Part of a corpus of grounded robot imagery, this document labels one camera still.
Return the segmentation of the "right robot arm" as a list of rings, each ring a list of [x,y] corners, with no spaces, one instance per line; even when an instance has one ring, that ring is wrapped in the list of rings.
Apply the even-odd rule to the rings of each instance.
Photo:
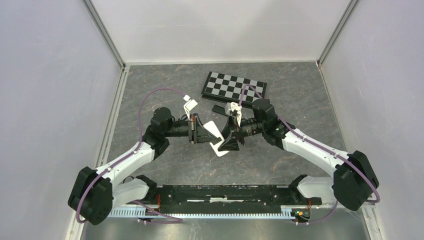
[[[381,200],[377,191],[379,181],[363,152],[348,153],[309,137],[277,115],[269,99],[253,102],[253,118],[242,119],[241,109],[236,102],[225,107],[213,106],[213,112],[227,117],[222,141],[212,146],[217,156],[238,151],[246,137],[261,134],[268,144],[296,154],[325,171],[331,177],[333,196],[345,208],[357,211],[364,203]]]

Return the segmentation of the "white red remote control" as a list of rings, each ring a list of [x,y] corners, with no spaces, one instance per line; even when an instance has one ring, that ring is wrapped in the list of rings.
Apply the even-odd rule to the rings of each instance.
[[[203,128],[207,131],[207,133],[212,138],[212,141],[209,143],[214,153],[218,157],[222,157],[229,153],[228,150],[219,150],[219,148],[224,143],[223,135],[218,129],[217,125],[213,121],[208,121],[203,125]]]

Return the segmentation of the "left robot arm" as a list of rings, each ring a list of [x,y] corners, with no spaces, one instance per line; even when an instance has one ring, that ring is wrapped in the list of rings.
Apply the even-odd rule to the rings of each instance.
[[[223,148],[225,138],[216,124],[213,121],[203,124],[196,117],[187,110],[184,118],[177,121],[167,107],[160,107],[154,111],[150,125],[132,148],[95,169],[88,166],[81,169],[67,202],[76,212],[76,221],[98,225],[113,209],[124,204],[137,200],[153,203],[157,190],[145,180],[123,181],[163,154],[170,145],[169,137],[189,137],[194,144],[208,143],[218,157],[227,154]]]

